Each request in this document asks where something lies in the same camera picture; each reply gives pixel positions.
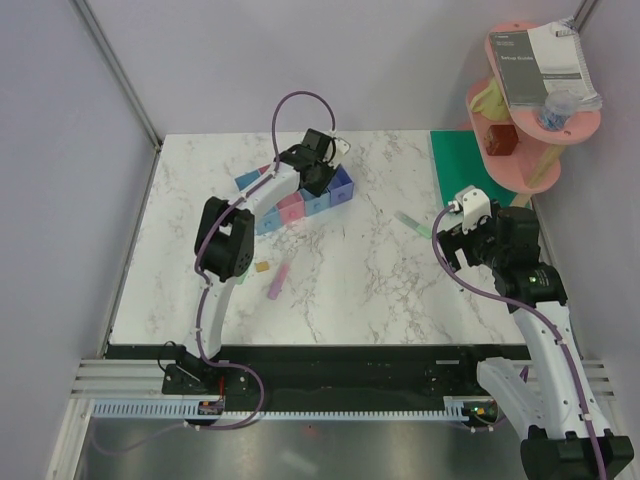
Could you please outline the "medium blue bin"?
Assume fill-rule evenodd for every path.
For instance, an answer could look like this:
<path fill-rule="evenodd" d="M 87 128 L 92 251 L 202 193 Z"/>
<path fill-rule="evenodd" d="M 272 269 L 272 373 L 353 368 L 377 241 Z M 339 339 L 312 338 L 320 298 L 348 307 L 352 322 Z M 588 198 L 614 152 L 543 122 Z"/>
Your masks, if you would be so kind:
<path fill-rule="evenodd" d="M 304 200 L 306 217 L 311 217 L 323 212 L 331 206 L 331 194 L 327 189 L 325 189 L 320 196 L 315 196 L 306 189 L 301 189 L 299 193 Z"/>

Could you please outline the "purple bin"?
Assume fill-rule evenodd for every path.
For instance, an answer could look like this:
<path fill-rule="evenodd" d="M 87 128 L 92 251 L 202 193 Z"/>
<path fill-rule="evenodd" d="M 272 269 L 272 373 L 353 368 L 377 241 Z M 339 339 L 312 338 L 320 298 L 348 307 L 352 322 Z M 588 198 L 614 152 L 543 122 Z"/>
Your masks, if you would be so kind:
<path fill-rule="evenodd" d="M 354 182 L 343 166 L 339 166 L 328 185 L 330 206 L 335 207 L 353 198 Z"/>

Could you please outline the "pink bin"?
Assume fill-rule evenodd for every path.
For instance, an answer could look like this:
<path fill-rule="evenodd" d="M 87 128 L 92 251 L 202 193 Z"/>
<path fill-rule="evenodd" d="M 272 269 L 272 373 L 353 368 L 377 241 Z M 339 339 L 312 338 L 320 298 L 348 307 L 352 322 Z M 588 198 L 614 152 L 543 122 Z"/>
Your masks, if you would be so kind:
<path fill-rule="evenodd" d="M 281 223 L 287 225 L 306 216 L 305 201 L 299 192 L 286 196 L 276 205 Z"/>

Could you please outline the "light blue bin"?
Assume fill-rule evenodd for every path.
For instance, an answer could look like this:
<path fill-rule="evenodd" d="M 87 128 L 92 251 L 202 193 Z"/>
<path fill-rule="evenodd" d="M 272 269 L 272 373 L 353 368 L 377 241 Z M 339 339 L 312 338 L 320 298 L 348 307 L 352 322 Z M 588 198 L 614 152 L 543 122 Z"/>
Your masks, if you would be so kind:
<path fill-rule="evenodd" d="M 235 183 L 239 191 L 246 189 L 250 184 L 256 181 L 262 173 L 267 169 L 267 166 L 260 167 L 259 169 L 247 172 L 239 177 L 235 178 Z M 281 221 L 281 215 L 276 207 L 271 208 L 265 213 L 265 215 L 255 222 L 255 231 L 257 235 L 264 235 L 269 232 L 280 229 L 283 226 Z"/>

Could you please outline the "pink highlighter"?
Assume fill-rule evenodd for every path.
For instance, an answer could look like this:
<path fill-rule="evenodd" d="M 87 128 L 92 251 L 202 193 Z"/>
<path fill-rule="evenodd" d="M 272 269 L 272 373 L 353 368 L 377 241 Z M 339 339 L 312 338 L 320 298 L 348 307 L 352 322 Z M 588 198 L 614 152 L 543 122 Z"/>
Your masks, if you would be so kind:
<path fill-rule="evenodd" d="M 282 290 L 283 284 L 286 281 L 290 270 L 290 264 L 283 262 L 277 270 L 277 273 L 270 284 L 267 298 L 270 300 L 276 300 Z"/>

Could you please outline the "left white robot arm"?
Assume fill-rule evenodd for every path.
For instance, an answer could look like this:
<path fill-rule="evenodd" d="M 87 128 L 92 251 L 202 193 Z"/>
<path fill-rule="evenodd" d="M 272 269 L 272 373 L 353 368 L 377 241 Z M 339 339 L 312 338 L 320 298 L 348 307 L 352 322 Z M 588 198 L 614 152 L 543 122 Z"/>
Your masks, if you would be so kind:
<path fill-rule="evenodd" d="M 321 197 L 337 173 L 331 165 L 335 141 L 295 144 L 276 155 L 269 167 L 241 189 L 234 200 L 210 197 L 204 204 L 194 244 L 194 271 L 204 280 L 193 337 L 196 352 L 175 348 L 175 362 L 165 369 L 165 394 L 209 394 L 221 390 L 232 367 L 216 360 L 222 329 L 237 280 L 253 261 L 255 226 L 299 190 Z"/>

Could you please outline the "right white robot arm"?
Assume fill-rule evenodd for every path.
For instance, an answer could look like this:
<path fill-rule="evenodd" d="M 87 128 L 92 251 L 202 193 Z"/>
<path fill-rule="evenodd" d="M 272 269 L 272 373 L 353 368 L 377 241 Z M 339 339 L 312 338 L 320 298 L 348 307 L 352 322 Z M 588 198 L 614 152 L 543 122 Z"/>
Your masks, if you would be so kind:
<path fill-rule="evenodd" d="M 501 207 L 481 190 L 457 195 L 444 210 L 461 223 L 432 230 L 439 264 L 451 278 L 464 255 L 471 267 L 491 270 L 495 290 L 464 280 L 463 288 L 503 302 L 513 315 L 537 375 L 537 391 L 502 357 L 472 359 L 458 368 L 467 392 L 486 390 L 520 438 L 520 456 L 530 479 L 613 479 L 633 460 L 626 436 L 616 435 L 589 385 L 576 347 L 563 283 L 541 261 L 540 226 L 526 207 Z"/>

